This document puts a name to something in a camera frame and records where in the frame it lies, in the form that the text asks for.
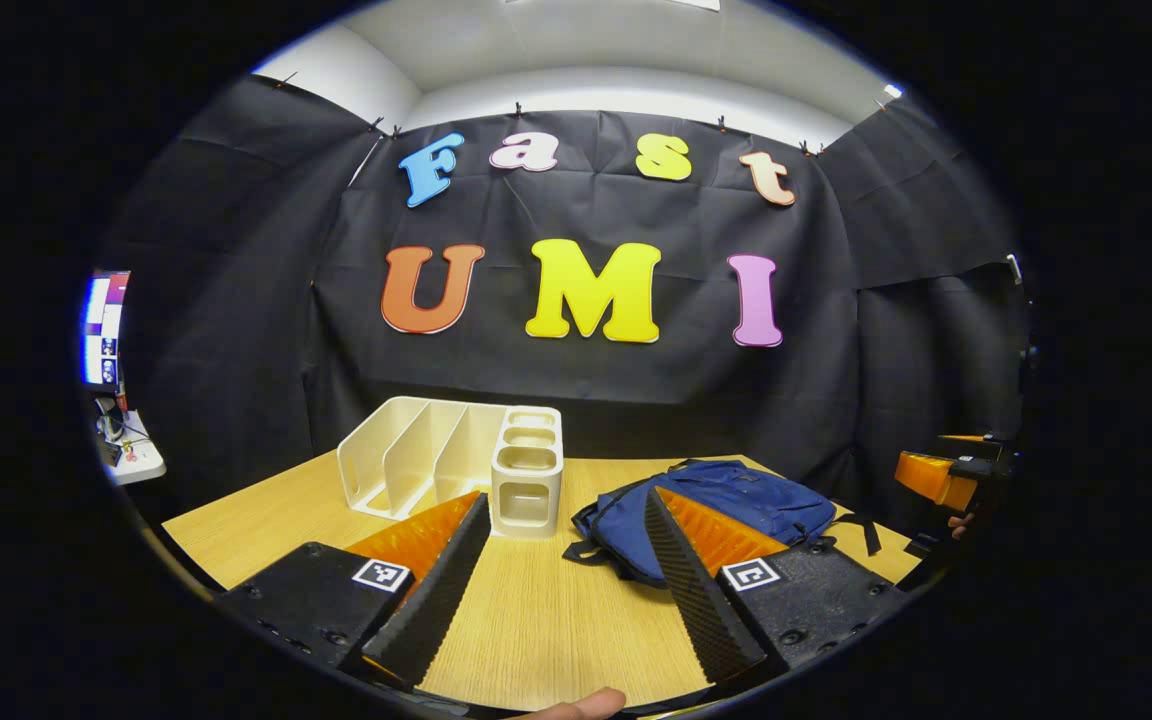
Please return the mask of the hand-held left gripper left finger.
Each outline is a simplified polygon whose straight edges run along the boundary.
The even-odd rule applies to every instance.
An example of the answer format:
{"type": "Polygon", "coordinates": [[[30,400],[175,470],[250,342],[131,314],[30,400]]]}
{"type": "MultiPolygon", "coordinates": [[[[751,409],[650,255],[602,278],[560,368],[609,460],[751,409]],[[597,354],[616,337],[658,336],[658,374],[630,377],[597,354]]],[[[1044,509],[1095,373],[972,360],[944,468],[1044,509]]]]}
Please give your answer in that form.
{"type": "Polygon", "coordinates": [[[488,497],[471,491],[347,550],[301,544],[217,602],[317,666],[412,691],[442,647],[490,529],[488,497]]]}

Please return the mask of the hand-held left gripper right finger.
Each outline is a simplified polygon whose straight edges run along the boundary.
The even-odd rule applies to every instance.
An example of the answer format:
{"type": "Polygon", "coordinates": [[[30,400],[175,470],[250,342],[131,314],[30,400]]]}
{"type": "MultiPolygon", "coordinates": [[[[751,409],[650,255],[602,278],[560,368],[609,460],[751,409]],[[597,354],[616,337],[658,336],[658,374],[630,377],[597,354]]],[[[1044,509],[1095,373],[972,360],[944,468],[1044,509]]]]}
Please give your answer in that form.
{"type": "Polygon", "coordinates": [[[644,524],[714,685],[803,670],[909,602],[831,537],[783,544],[668,488],[647,493],[644,524]]]}

